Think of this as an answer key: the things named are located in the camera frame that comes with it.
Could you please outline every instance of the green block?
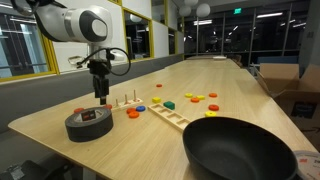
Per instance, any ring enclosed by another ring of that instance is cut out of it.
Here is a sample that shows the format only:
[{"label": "green block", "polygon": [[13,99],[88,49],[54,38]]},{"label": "green block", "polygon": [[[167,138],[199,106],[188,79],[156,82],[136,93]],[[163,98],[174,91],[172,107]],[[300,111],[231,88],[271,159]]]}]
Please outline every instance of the green block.
[{"label": "green block", "polygon": [[175,104],[171,101],[167,101],[165,103],[163,103],[164,107],[168,108],[168,109],[171,109],[171,110],[174,110],[175,109]]}]

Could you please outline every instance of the yellow disc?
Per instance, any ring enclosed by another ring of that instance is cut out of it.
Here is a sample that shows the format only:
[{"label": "yellow disc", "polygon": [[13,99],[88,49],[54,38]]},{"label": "yellow disc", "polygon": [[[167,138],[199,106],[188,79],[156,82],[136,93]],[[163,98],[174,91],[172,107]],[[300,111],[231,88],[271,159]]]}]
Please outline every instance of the yellow disc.
[{"label": "yellow disc", "polygon": [[204,97],[204,96],[202,96],[202,95],[197,96],[197,98],[198,98],[198,99],[200,99],[200,100],[204,100],[204,99],[205,99],[205,97]]},{"label": "yellow disc", "polygon": [[217,116],[217,113],[216,113],[216,112],[213,112],[213,111],[207,111],[207,112],[205,113],[205,116],[206,116],[206,117],[215,117],[215,116]]},{"label": "yellow disc", "polygon": [[191,93],[186,93],[184,96],[187,97],[187,98],[192,98],[192,97],[193,97],[193,94],[191,94]]}]

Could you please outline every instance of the wooden table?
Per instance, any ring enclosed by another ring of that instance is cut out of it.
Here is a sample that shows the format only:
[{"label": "wooden table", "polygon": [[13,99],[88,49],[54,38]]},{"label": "wooden table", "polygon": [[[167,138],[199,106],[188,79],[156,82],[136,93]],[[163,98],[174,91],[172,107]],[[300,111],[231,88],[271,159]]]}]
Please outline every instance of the wooden table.
[{"label": "wooden table", "polygon": [[[183,61],[110,88],[109,103],[133,98],[133,90],[152,104],[152,97],[172,101],[175,111],[190,120],[204,117],[208,105],[220,106],[219,116],[239,118],[261,126],[288,144],[292,150],[316,149],[248,71],[217,68],[215,63]],[[191,103],[184,94],[206,95]],[[218,98],[207,95],[216,92]],[[99,106],[93,94],[62,103],[17,119],[9,127],[111,179],[194,179],[184,152],[182,135],[150,111],[129,119],[124,111],[113,113],[114,127],[105,136],[85,143],[71,142],[64,126],[75,108]]]}]

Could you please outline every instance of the wall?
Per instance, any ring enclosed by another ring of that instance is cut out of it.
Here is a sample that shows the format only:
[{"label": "wall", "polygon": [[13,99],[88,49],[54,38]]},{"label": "wall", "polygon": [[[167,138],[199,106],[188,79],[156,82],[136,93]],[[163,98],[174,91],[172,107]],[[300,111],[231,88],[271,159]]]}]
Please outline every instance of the wall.
[{"label": "wall", "polygon": [[320,65],[320,1],[311,0],[305,33],[299,55],[299,63],[306,68],[309,63]]},{"label": "wall", "polygon": [[[77,3],[70,0],[58,0],[58,2],[67,6],[68,8],[86,8],[90,5],[98,5],[108,9],[112,16],[113,22],[113,39],[112,46],[119,47],[126,50],[124,27],[123,27],[123,13],[121,6],[112,3],[108,0],[78,0]],[[152,19],[151,14],[151,0],[122,0],[122,6],[142,16]],[[156,21],[153,24],[153,39],[154,39],[154,58],[169,56],[168,45],[168,27]],[[168,0],[168,26],[177,29],[176,7]],[[179,53],[183,53],[183,35],[178,36]],[[58,61],[59,70],[62,73],[77,71],[75,66],[70,65],[68,58],[72,56],[87,56],[87,44],[85,43],[58,43],[53,42],[56,58]]]}]

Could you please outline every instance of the black frying pan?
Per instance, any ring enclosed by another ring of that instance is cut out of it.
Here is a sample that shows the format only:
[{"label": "black frying pan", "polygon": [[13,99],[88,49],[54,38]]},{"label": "black frying pan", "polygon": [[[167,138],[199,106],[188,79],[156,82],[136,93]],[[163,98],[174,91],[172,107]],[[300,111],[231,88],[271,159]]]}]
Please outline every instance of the black frying pan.
[{"label": "black frying pan", "polygon": [[270,132],[241,120],[193,121],[183,131],[183,143],[199,180],[297,178],[298,165],[290,148]]}]

